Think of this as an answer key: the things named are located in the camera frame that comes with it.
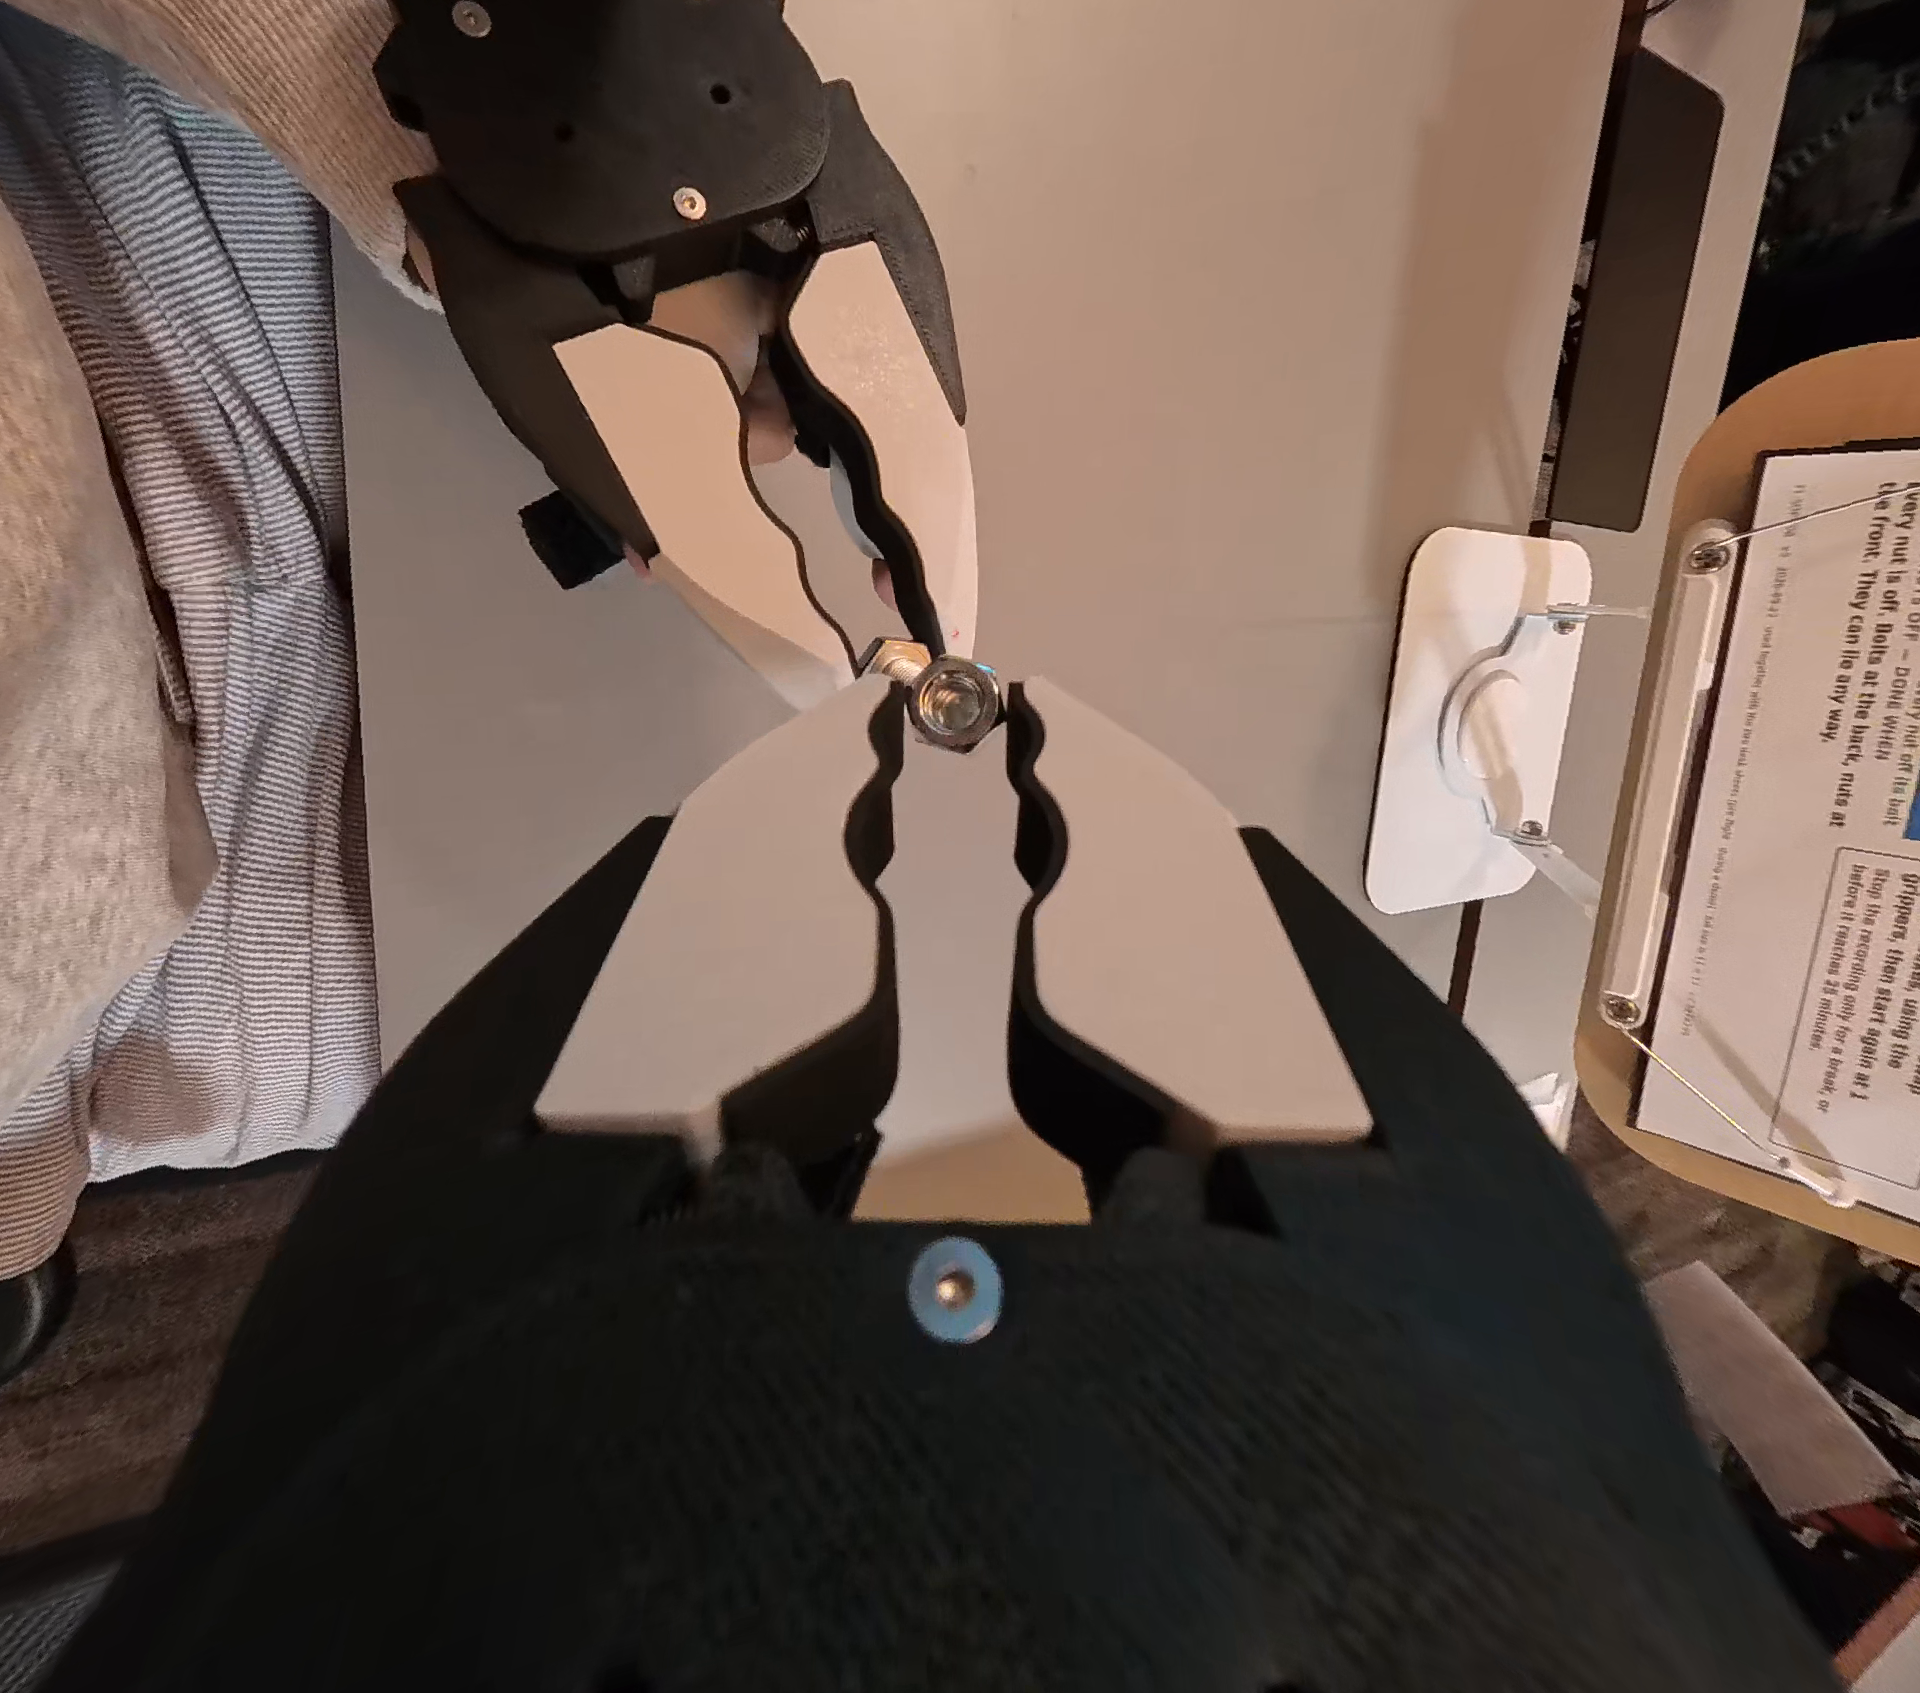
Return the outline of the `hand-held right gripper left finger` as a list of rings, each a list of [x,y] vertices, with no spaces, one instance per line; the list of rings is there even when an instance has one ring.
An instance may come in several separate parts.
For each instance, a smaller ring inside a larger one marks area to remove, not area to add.
[[[861,679],[682,801],[538,1095],[544,1132],[663,1135],[695,1166],[768,1149],[853,1210],[899,1078],[880,878],[903,744],[899,688]]]

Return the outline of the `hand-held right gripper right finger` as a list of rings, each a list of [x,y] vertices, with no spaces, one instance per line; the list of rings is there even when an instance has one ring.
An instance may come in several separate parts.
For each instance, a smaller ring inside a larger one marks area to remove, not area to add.
[[[1373,1112],[1237,819],[1179,763],[1047,679],[1012,686],[1006,775],[1028,886],[1008,1080],[1099,1208],[1145,1151],[1346,1147]]]

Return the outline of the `wooden document stand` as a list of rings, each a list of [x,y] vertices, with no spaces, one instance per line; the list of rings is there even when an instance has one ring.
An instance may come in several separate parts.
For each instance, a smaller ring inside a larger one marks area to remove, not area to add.
[[[1644,1132],[1634,1105],[1757,464],[1917,437],[1915,339],[1765,381],[1688,454],[1642,606],[1600,602],[1575,542],[1431,535],[1404,581],[1364,865],[1383,913],[1556,884],[1594,922],[1571,1070],[1596,1114],[1682,1180],[1907,1262],[1917,1220]]]

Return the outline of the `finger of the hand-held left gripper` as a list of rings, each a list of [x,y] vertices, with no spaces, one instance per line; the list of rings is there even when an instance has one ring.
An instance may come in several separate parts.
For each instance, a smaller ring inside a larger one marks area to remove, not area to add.
[[[803,452],[830,475],[857,548],[930,652],[976,650],[980,560],[964,419],[876,241],[813,256],[782,306],[772,366]]]
[[[757,490],[720,358],[630,323],[563,339],[555,358],[653,538],[653,573],[791,707],[851,686],[853,650]]]

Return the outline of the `white instruction sheet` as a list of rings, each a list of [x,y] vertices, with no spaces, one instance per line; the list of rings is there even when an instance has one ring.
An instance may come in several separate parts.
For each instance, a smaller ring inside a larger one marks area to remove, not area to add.
[[[1918,456],[1769,452],[1634,1126],[1917,1220]]]

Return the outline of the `person's striped shirt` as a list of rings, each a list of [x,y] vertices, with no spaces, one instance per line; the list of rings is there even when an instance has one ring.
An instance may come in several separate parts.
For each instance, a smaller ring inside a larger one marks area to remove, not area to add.
[[[331,1145],[379,1078],[331,235],[237,122],[4,9],[4,199],[117,467],[217,869],[41,1101],[87,1178]]]

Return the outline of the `grey desk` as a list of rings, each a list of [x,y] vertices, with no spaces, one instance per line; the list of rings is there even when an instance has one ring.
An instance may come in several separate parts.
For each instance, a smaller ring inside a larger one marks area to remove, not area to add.
[[[1404,567],[1523,529],[1623,0],[788,0],[953,295],[980,652],[1168,751],[1369,911]],[[444,320],[336,227],[379,1024],[392,1061],[647,813],[786,717],[678,596],[563,590]],[[916,751],[876,1180],[989,1133],[1024,886],[999,748]]]
[[[1721,97],[1721,130],[1636,540],[1667,529],[1684,460],[1717,416],[1807,0],[1673,0],[1642,43]]]

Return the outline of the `white paper bag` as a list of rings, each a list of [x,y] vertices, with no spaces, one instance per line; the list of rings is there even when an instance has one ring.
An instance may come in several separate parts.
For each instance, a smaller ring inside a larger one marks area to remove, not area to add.
[[[1917,1481],[1857,1410],[1707,1264],[1646,1285],[1694,1421],[1780,1552],[1870,1598],[1917,1573]]]

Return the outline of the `person's left hand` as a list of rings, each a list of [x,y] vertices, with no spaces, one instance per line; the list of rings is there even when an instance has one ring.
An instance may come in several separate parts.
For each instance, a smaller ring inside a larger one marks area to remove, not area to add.
[[[772,348],[766,345],[740,391],[740,410],[749,469],[778,464],[797,450],[797,425],[772,366]]]

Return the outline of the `silver hex nut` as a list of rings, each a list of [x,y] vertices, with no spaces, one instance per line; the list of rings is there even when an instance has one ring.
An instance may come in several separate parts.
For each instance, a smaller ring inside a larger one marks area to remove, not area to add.
[[[907,719],[914,734],[935,750],[974,751],[1005,717],[1005,688],[997,671],[974,659],[933,657],[903,684]]]

